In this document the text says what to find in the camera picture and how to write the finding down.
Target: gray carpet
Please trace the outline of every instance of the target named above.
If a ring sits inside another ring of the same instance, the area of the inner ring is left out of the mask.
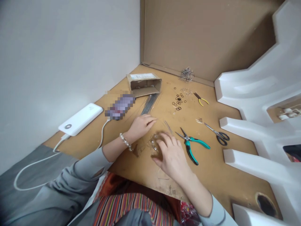
[[[0,176],[0,213],[2,220],[9,219],[15,211],[31,201],[40,190],[40,187],[29,191],[15,190],[13,182],[17,173],[25,166],[53,154],[51,148],[40,145]],[[76,161],[77,159],[61,153],[24,170],[18,179],[17,185],[21,189],[26,189],[46,183],[55,179],[64,167],[70,166]]]

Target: hand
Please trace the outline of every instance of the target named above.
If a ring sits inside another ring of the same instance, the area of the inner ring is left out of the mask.
[[[185,157],[181,142],[174,136],[166,133],[160,133],[164,138],[157,140],[161,148],[163,161],[153,158],[153,161],[176,183],[180,186],[186,183],[186,180],[193,175]]]
[[[126,136],[130,137],[132,142],[143,137],[151,127],[156,123],[157,118],[152,117],[151,115],[141,115],[133,121],[130,129],[126,132]]]

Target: woman's left hand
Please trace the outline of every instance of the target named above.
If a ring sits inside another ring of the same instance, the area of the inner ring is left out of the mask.
[[[126,132],[126,135],[135,142],[143,137],[151,127],[156,123],[157,118],[151,115],[141,115],[133,121],[130,129]]]

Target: white power bank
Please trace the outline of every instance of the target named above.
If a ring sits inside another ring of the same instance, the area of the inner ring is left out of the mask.
[[[102,107],[90,103],[79,112],[77,112],[74,116],[65,121],[63,124],[61,124],[59,126],[59,130],[70,136],[76,136],[102,112]]]

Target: yellow pliers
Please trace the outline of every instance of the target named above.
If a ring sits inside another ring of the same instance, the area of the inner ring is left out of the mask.
[[[203,101],[205,101],[207,104],[209,104],[208,101],[206,101],[205,99],[201,98],[197,93],[194,93],[194,95],[198,98],[198,102],[200,103],[200,105],[202,105],[201,100],[203,100]]]

